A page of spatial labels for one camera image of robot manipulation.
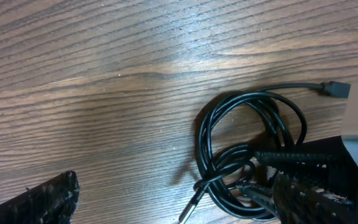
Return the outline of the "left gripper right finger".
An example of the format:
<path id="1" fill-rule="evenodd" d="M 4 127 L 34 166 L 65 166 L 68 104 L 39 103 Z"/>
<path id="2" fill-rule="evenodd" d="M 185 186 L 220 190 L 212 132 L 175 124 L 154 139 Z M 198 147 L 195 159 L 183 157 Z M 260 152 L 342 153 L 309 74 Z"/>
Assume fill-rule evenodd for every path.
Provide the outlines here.
<path id="1" fill-rule="evenodd" d="M 278 219 L 286 224 L 349 224 L 353 216 L 348 209 L 317 192 L 278 175 L 272 187 Z"/>

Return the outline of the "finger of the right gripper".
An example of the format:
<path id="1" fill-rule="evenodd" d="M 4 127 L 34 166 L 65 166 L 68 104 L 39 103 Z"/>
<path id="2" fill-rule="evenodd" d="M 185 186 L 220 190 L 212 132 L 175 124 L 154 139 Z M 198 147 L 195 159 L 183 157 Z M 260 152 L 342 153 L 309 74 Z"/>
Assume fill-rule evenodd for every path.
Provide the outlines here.
<path id="1" fill-rule="evenodd" d="M 262 164 L 276 169 L 302 167 L 304 169 L 328 169 L 346 167 L 347 159 L 332 154 L 256 151 L 254 157 Z"/>
<path id="2" fill-rule="evenodd" d="M 236 187 L 251 200 L 266 209 L 275 218 L 278 218 L 277 208 L 273 201 L 272 189 L 250 182 L 238 182 Z"/>

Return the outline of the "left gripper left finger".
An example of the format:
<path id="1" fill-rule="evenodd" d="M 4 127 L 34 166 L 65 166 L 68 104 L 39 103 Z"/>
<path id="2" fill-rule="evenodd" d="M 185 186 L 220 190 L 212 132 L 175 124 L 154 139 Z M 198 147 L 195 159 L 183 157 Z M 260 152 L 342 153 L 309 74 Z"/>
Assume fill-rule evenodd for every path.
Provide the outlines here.
<path id="1" fill-rule="evenodd" d="M 79 194 L 76 172 L 68 170 L 0 204 L 0 224 L 70 224 Z"/>

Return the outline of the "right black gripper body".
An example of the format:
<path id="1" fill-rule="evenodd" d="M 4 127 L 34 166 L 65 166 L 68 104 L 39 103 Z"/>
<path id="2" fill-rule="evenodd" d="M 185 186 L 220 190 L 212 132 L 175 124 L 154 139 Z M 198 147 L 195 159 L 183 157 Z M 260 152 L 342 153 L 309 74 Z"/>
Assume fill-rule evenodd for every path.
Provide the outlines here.
<path id="1" fill-rule="evenodd" d="M 312 208 L 315 216 L 326 215 L 329 223 L 358 223 L 358 167 L 347 151 L 342 138 L 334 136 L 306 142 L 296 147 L 305 155 L 307 166 L 315 165 L 307 173 L 319 180 L 321 188 L 343 197 L 330 199 L 314 194 Z"/>

